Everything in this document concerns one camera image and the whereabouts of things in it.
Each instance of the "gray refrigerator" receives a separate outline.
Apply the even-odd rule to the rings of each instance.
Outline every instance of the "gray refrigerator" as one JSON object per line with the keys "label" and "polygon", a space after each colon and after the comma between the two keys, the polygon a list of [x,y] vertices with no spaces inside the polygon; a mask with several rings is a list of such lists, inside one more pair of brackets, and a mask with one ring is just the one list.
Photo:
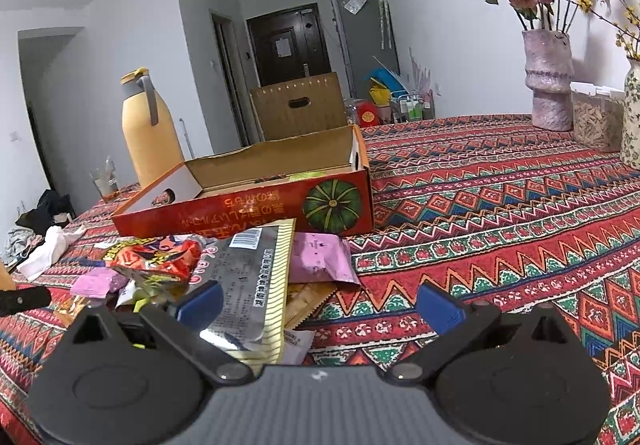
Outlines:
{"label": "gray refrigerator", "polygon": [[385,14],[382,13],[385,48],[382,48],[380,6],[378,0],[367,0],[357,14],[352,14],[344,5],[350,0],[332,0],[335,26],[340,38],[344,65],[347,69],[350,96],[355,99],[369,99],[371,82],[369,75],[380,67],[374,56],[387,69],[400,74],[396,42],[393,29],[389,29]]}

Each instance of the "red tablecloth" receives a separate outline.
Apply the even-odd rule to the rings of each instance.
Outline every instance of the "red tablecloth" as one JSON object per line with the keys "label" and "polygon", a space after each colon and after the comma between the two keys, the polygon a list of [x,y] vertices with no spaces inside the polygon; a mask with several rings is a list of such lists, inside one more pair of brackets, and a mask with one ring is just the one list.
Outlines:
{"label": "red tablecloth", "polygon": [[[430,342],[414,309],[422,281],[505,311],[552,301],[610,384],[598,443],[634,443],[640,172],[524,115],[381,126],[365,137],[380,229],[351,238],[364,288],[344,288],[305,323],[316,331],[307,362],[386,368]],[[125,198],[76,221],[87,234],[37,281],[54,303],[99,264],[93,244],[116,235],[110,214]],[[0,421],[20,445],[38,442],[24,400],[62,332],[50,310],[0,319]]]}

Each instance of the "green pumpkin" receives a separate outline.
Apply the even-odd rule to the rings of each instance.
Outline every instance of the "green pumpkin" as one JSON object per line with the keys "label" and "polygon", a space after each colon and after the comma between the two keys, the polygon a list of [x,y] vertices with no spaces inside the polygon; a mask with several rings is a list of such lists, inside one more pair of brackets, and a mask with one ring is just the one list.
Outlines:
{"label": "green pumpkin", "polygon": [[323,181],[306,194],[302,212],[317,231],[342,234],[356,226],[362,212],[362,196],[353,183]]}

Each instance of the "vase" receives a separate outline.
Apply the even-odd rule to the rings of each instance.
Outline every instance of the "vase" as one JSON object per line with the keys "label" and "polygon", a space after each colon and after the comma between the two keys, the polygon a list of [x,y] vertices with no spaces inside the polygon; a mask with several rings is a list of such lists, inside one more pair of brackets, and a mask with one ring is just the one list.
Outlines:
{"label": "vase", "polygon": [[522,35],[527,58],[525,85],[533,90],[533,125],[549,131],[571,131],[574,61],[569,37],[551,30],[527,30]]}
{"label": "vase", "polygon": [[622,120],[620,160],[640,170],[640,61],[629,59],[625,80],[625,112]]}

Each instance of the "transparent storage container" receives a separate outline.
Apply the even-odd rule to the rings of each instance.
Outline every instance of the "transparent storage container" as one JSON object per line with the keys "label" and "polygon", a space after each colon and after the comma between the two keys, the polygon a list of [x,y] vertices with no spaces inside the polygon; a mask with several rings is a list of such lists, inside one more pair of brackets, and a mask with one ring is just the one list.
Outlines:
{"label": "transparent storage container", "polygon": [[571,91],[576,141],[600,152],[618,152],[625,92],[583,82],[572,82]]}

